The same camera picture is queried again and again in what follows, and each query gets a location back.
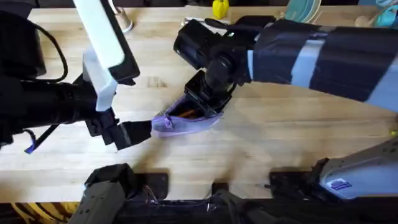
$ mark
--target gray tape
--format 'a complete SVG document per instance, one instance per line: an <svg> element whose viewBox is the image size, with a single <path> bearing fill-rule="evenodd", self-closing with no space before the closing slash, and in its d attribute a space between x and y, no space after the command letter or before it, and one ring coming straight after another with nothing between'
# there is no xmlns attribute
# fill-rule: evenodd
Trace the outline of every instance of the gray tape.
<svg viewBox="0 0 398 224"><path fill-rule="evenodd" d="M250 79L253 80L253 50L248 50L248 67Z"/></svg>
<svg viewBox="0 0 398 224"><path fill-rule="evenodd" d="M292 85L305 88L310 87L313 72L317 66L319 52L324 43L324 40L306 41L292 69Z"/></svg>
<svg viewBox="0 0 398 224"><path fill-rule="evenodd" d="M398 54L366 103L398 112Z"/></svg>

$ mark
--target blue sticker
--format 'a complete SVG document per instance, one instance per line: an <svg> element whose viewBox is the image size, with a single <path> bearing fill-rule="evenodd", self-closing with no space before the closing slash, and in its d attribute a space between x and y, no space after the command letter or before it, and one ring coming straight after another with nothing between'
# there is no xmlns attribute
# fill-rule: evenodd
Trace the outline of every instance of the blue sticker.
<svg viewBox="0 0 398 224"><path fill-rule="evenodd" d="M347 187L352 187L352 185L348 181L345 181L342 178L329 181L327 185L333 190L341 190Z"/></svg>

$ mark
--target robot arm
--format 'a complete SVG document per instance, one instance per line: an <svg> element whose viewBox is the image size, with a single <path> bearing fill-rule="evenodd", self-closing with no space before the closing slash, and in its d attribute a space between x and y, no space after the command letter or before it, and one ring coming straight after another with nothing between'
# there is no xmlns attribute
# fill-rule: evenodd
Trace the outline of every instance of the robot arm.
<svg viewBox="0 0 398 224"><path fill-rule="evenodd" d="M245 16L235 25L205 22L227 33L213 34L191 21L174 49L196 69L207 68L186 85L207 111L220 111L231 86L254 81L297 85L398 112L398 30L324 27L267 16ZM195 30L202 36L194 36Z"/></svg>
<svg viewBox="0 0 398 224"><path fill-rule="evenodd" d="M31 153L59 124L77 121L86 121L91 136L102 136L106 145L115 143L118 149L150 138L150 121L119 124L111 107L117 85L135 85L133 78L140 71L108 0L74 2L91 47L83 54L83 74L73 83L59 83L67 74L67 62L46 30L19 16L0 13L12 24L0 27L9 34L1 44L10 52L5 51L0 60L0 147L11 144L13 134L28 131L33 144L26 152ZM45 73L36 29L58 47L65 69L62 78L36 79ZM48 125L51 127L38 139L27 130Z"/></svg>

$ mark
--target yellow object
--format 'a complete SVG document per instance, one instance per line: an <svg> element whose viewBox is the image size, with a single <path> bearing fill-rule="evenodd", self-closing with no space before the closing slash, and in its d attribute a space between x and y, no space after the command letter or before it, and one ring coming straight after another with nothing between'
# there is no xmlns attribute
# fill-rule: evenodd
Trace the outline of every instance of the yellow object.
<svg viewBox="0 0 398 224"><path fill-rule="evenodd" d="M27 224L55 224L67 223L79 206L79 203L12 203L11 205Z"/></svg>
<svg viewBox="0 0 398 224"><path fill-rule="evenodd" d="M222 19L228 12L228 0L215 0L213 1L213 14L217 19Z"/></svg>

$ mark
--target purple object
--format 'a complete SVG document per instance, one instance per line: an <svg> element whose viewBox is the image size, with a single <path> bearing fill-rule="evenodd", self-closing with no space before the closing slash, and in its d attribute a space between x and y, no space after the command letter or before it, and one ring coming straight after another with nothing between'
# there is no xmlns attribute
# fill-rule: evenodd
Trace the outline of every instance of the purple object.
<svg viewBox="0 0 398 224"><path fill-rule="evenodd" d="M170 115L177 106L182 105L185 102L187 102L186 97L183 95L164 113L155 116L154 119L152 119L152 133L158 137L170 137L204 131L217 123L217 121L223 115L221 112L211 118L202 116L195 119L181 118Z"/></svg>

